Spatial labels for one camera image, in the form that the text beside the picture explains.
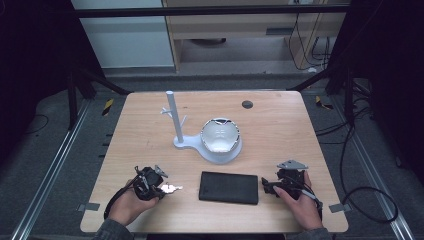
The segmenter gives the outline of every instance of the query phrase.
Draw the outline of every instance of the tabletop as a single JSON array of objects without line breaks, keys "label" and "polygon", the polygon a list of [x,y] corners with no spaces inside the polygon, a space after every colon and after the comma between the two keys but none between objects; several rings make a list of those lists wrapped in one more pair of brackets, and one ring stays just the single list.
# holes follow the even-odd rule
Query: tabletop
[{"label": "tabletop", "polygon": [[[299,232],[288,207],[265,194],[261,177],[277,181],[277,164],[293,159],[309,166],[312,188],[323,202],[323,224],[330,232],[344,232],[343,212],[328,206],[340,202],[299,92],[292,91],[199,91],[175,92],[180,118],[187,116],[184,135],[199,134],[210,119],[234,121],[243,141],[240,154],[227,164],[206,161],[193,149],[177,149],[172,119],[161,114],[169,108],[165,92],[128,95],[109,149],[81,222],[84,232],[96,232],[103,212],[116,191],[135,177],[135,166],[159,167],[169,175],[165,182],[183,189],[165,196],[153,209],[141,214],[128,229],[144,233],[281,233]],[[242,106],[244,101],[252,108]],[[202,171],[257,175],[257,205],[200,201]]]}]

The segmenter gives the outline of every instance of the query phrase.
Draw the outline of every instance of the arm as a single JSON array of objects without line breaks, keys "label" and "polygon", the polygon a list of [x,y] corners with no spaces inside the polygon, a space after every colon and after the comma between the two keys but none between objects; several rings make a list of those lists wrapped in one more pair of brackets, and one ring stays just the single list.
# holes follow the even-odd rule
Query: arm
[{"label": "arm", "polygon": [[141,213],[154,207],[158,201],[159,198],[142,201],[138,199],[133,188],[128,189],[112,205],[109,217],[103,222],[93,239],[134,239],[126,226],[131,224]]},{"label": "arm", "polygon": [[[311,186],[308,172],[305,171],[305,183]],[[298,200],[294,200],[286,191],[274,187],[275,192],[289,206],[294,218],[305,232],[295,239],[331,239],[327,229],[322,225],[315,202],[305,194],[301,194]]]}]

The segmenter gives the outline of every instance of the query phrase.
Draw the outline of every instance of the black tablet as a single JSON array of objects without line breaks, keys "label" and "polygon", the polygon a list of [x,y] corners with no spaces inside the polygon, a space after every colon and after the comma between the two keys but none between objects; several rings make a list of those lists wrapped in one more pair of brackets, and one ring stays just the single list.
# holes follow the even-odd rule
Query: black tablet
[{"label": "black tablet", "polygon": [[258,176],[202,172],[199,200],[258,204]]}]

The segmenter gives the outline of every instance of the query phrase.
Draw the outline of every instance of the hand-mounted device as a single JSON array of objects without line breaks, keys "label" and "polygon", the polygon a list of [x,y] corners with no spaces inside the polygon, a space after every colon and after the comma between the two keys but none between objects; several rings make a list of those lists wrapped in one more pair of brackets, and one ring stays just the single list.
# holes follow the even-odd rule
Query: hand-mounted device
[{"label": "hand-mounted device", "polygon": [[134,188],[135,194],[142,201],[149,201],[155,197],[162,199],[165,196],[166,193],[158,186],[163,182],[162,177],[167,178],[168,175],[166,175],[158,165],[155,166],[155,169],[145,167],[141,171],[138,170],[138,166],[136,166],[135,171],[137,172],[137,176],[135,176],[125,187],[119,189],[110,199],[103,214],[104,219],[109,216],[109,211],[113,203],[130,188]]},{"label": "hand-mounted device", "polygon": [[319,216],[322,219],[322,202],[315,196],[311,187],[305,183],[305,169],[308,169],[308,166],[295,160],[289,160],[278,164],[277,167],[280,168],[277,172],[279,182],[269,182],[262,178],[265,193],[275,194],[276,197],[279,197],[274,190],[274,186],[284,189],[295,200],[299,199],[303,193],[315,201]]}]

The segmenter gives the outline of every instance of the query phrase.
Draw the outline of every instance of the human hand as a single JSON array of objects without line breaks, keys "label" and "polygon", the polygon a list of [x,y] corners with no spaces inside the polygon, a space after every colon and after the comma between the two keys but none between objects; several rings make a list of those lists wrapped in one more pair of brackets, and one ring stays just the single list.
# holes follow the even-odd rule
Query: human hand
[{"label": "human hand", "polygon": [[154,207],[159,202],[159,198],[152,198],[149,201],[140,200],[134,192],[134,188],[129,188],[113,203],[109,219],[112,219],[123,226],[131,224],[142,212]]},{"label": "human hand", "polygon": [[[308,172],[305,171],[305,183],[312,187]],[[316,203],[305,194],[300,194],[298,200],[293,199],[284,189],[274,186],[275,192],[289,206],[296,221],[306,231],[322,228],[321,218],[319,217]]]}]

